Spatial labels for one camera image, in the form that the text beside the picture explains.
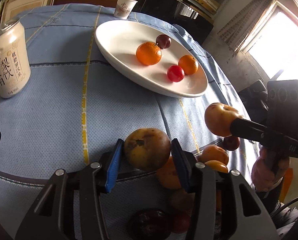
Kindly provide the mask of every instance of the can top rim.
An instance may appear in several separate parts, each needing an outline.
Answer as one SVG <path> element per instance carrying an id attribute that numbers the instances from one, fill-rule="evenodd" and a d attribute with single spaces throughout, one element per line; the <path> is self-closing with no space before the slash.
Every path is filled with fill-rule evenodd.
<path id="1" fill-rule="evenodd" d="M 5 23 L 0 24 L 0 35 L 7 32 L 13 26 L 15 26 L 19 22 L 18 18 L 13 18 Z"/>

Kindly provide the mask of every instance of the tablecloth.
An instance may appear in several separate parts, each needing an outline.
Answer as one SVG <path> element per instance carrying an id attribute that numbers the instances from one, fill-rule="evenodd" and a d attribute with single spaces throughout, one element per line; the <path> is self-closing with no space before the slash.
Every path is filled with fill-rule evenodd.
<path id="1" fill-rule="evenodd" d="M 19 14 L 25 28 L 31 77 L 23 90 L 0 97 L 0 223 L 14 237 L 28 208 L 56 169 L 77 171 L 141 127 L 156 127 L 183 150 L 199 153 L 220 140 L 204 122 L 204 110 L 223 102 L 248 114 L 236 91 L 212 56 L 182 27 L 131 12 L 128 21 L 157 28 L 185 46 L 206 72 L 209 86 L 199 98 L 171 98 L 147 90 L 116 71 L 102 56 L 94 31 L 116 20 L 113 8 L 66 4 Z M 241 140 L 229 152 L 230 169 L 251 183 L 250 170 L 258 145 Z M 126 161 L 120 173 L 134 170 Z M 129 239 L 128 218 L 137 210 L 166 206 L 168 191 L 154 175 L 122 179 L 102 205 L 111 239 Z M 81 239 L 79 203 L 75 234 Z M 184 239 L 172 234 L 170 239 Z"/>

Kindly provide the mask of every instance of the plate rim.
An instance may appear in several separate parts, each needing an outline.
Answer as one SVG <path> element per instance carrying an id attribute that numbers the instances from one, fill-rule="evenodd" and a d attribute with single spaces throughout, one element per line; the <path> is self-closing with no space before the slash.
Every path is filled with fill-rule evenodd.
<path id="1" fill-rule="evenodd" d="M 199 62 L 198 62 L 199 67 L 200 67 L 201 70 L 203 71 L 204 76 L 205 76 L 205 79 L 206 79 L 206 86 L 205 86 L 205 89 L 204 89 L 202 92 L 200 92 L 200 93 L 197 93 L 197 94 L 189 94 L 189 93 L 183 93 L 183 92 L 175 92 L 174 90 L 171 90 L 171 89 L 169 89 L 169 88 L 167 88 L 167 87 L 165 87 L 165 86 L 163 86 L 163 85 L 161 85 L 161 84 L 159 84 L 159 83 L 156 83 L 155 81 L 153 81 L 153 80 L 151 80 L 151 79 L 149 79 L 149 78 L 147 78 L 147 77 L 145 77 L 145 76 L 143 76 L 143 75 L 140 75 L 139 73 L 137 73 L 136 71 L 134 71 L 133 69 L 131 69 L 130 67 L 128 67 L 125 63 L 123 63 L 123 62 L 121 62 L 119 59 L 117 59 L 117 58 L 116 58 L 112 53 L 110 53 L 107 49 L 105 49 L 104 46 L 102 46 L 101 42 L 98 40 L 98 37 L 97 37 L 97 32 L 100 32 L 100 31 L 99 31 L 99 28 L 100 28 L 101 26 L 103 26 L 103 25 L 109 23 L 109 22 L 125 22 L 125 21 L 127 21 L 127 22 L 129 22 L 129 23 L 131 23 L 131 24 L 136 24 L 136 25 L 140 24 L 140 25 L 144 25 L 144 26 L 146 26 L 146 27 L 148 27 L 148 28 L 151 28 L 151 29 L 154 29 L 154 30 L 157 30 L 157 31 L 163 33 L 162 31 L 160 31 L 160 30 L 158 30 L 158 29 L 156 29 L 156 28 L 153 28 L 153 27 L 151 27 L 151 26 L 148 26 L 148 25 L 143 24 L 143 23 L 140 23 L 140 22 L 134 22 L 134 21 L 128 21 L 128 20 L 111 20 L 111 21 L 109 20 L 109 21 L 106 21 L 106 22 L 100 24 L 100 25 L 96 28 L 96 30 L 95 30 L 95 32 L 94 32 L 94 39 L 95 39 L 95 41 L 96 41 L 96 43 L 97 43 L 97 46 L 98 46 L 98 48 L 99 48 L 99 50 L 100 50 L 101 53 L 102 53 L 102 51 L 101 51 L 100 47 L 101 47 L 103 50 L 105 50 L 108 54 L 110 54 L 110 56 L 111 56 L 114 60 L 118 61 L 120 64 L 122 64 L 124 67 L 126 67 L 126 68 L 128 69 L 128 71 L 131 72 L 132 74 L 135 74 L 135 75 L 137 75 L 138 77 L 140 77 L 140 78 L 146 80 L 147 82 L 152 83 L 153 85 L 158 86 L 160 89 L 166 90 L 167 92 L 172 93 L 172 94 L 174 94 L 174 95 L 181 96 L 181 97 L 186 97 L 186 98 L 197 98 L 197 97 L 202 96 L 202 95 L 206 92 L 206 90 L 207 90 L 207 88 L 208 88 L 208 85 L 209 85 L 209 84 L 208 84 L 208 78 L 207 78 L 207 75 L 206 75 L 206 73 L 205 73 L 203 67 L 201 66 L 201 64 L 200 64 Z M 187 50 L 187 52 L 188 52 L 190 55 L 192 55 L 191 52 L 188 51 L 188 49 L 187 49 L 185 46 L 183 46 L 181 43 L 179 43 L 179 44 L 180 44 L 185 50 Z"/>

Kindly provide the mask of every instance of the metal screw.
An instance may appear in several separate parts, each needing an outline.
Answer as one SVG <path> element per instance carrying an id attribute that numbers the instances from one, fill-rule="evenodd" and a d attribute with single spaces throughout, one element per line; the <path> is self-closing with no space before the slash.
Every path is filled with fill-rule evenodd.
<path id="1" fill-rule="evenodd" d="M 94 163 L 90 164 L 90 167 L 93 169 L 98 169 L 98 168 L 100 168 L 100 163 L 94 162 Z"/>
<path id="2" fill-rule="evenodd" d="M 59 169 L 59 170 L 56 170 L 55 173 L 56 173 L 57 176 L 62 176 L 62 175 L 65 174 L 65 171 L 63 169 Z"/>
<path id="3" fill-rule="evenodd" d="M 240 175 L 240 172 L 237 171 L 237 170 L 232 170 L 232 171 L 231 171 L 231 174 L 232 174 L 233 176 L 239 176 L 239 175 Z"/>
<path id="4" fill-rule="evenodd" d="M 196 163 L 198 169 L 203 169 L 206 165 L 204 163 Z"/>

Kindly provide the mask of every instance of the white oval plate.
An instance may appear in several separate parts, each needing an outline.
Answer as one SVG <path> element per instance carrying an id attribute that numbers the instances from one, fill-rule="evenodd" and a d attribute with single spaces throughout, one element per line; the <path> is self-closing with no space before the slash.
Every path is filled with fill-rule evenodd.
<path id="1" fill-rule="evenodd" d="M 162 58 L 152 66 L 142 65 L 136 57 L 138 46 L 144 42 L 155 42 L 156 37 L 164 34 L 147 25 L 124 21 L 108 21 L 95 31 L 95 40 L 105 59 L 121 74 L 144 88 L 170 97 L 194 98 L 201 96 L 208 86 L 202 67 L 178 82 L 171 82 L 167 70 L 177 65 L 178 60 L 191 53 L 176 40 L 172 39 L 168 49 L 162 49 Z"/>

